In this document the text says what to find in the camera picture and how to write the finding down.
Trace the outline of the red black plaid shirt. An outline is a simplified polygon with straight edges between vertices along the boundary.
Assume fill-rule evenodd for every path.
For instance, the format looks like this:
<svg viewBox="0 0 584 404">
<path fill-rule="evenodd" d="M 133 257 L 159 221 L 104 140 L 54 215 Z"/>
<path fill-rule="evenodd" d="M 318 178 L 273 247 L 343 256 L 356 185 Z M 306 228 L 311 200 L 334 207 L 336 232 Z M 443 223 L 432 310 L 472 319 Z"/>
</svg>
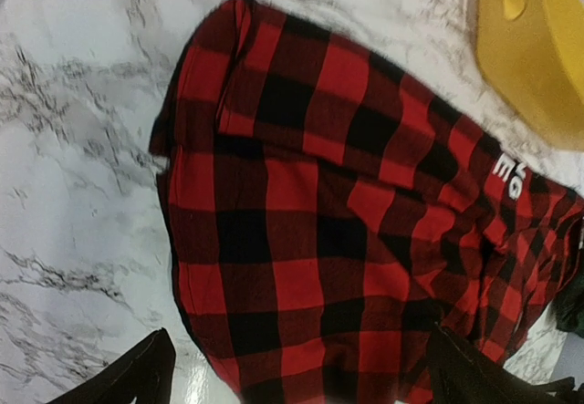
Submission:
<svg viewBox="0 0 584 404">
<path fill-rule="evenodd" d="M 583 201 L 415 78 L 256 0 L 196 28 L 151 136 L 182 320 L 244 403 L 430 403 L 583 272 Z"/>
</svg>

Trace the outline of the dark green plaid skirt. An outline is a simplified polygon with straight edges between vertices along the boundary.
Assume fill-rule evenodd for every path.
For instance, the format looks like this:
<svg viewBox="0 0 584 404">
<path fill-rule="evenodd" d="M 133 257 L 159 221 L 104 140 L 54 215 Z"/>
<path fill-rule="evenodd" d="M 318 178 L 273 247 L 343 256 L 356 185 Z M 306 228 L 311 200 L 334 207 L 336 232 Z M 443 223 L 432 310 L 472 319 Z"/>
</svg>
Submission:
<svg viewBox="0 0 584 404">
<path fill-rule="evenodd" d="M 584 280 L 583 274 L 576 275 L 567 286 L 554 298 L 554 312 L 557 329 L 584 336 Z"/>
</svg>

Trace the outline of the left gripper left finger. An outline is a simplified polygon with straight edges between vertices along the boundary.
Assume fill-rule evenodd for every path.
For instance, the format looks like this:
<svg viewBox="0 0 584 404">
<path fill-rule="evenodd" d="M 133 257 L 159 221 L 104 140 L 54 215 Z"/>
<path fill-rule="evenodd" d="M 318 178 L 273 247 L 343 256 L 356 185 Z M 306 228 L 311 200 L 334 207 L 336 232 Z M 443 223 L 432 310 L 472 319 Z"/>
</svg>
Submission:
<svg viewBox="0 0 584 404">
<path fill-rule="evenodd" d="M 169 404 L 175 359 L 167 330 L 155 330 L 97 376 L 49 403 Z"/>
</svg>

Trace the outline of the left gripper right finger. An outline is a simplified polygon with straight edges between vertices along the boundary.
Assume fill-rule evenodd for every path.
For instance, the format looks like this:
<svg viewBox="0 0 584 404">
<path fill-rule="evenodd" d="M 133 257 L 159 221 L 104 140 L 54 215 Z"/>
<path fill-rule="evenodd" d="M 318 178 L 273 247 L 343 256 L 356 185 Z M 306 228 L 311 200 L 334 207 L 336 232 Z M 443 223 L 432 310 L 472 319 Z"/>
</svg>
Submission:
<svg viewBox="0 0 584 404">
<path fill-rule="evenodd" d="M 510 374 L 449 328 L 436 325 L 428 341 L 435 403 L 563 404 L 575 401 L 575 379 L 531 385 Z"/>
</svg>

